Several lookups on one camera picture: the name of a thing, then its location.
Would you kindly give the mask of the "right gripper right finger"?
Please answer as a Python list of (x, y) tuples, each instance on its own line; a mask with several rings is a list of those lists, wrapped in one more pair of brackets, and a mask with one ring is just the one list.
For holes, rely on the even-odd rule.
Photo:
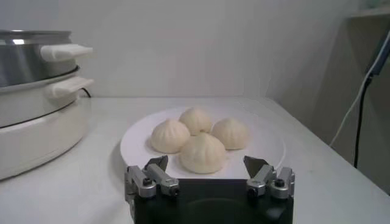
[(271, 197), (278, 200), (293, 198), (295, 191), (295, 173), (290, 167), (276, 169), (264, 159), (244, 156), (244, 165), (250, 176), (246, 181), (247, 194), (258, 198), (269, 192)]

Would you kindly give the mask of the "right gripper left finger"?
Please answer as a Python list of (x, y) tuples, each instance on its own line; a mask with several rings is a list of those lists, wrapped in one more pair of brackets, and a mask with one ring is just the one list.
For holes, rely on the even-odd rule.
[(157, 189), (163, 195), (176, 198), (180, 194), (179, 180), (169, 176), (165, 171), (169, 158), (167, 155), (150, 159), (141, 169), (139, 166), (128, 166), (124, 173), (125, 201), (131, 208), (135, 207), (135, 197), (154, 198)]

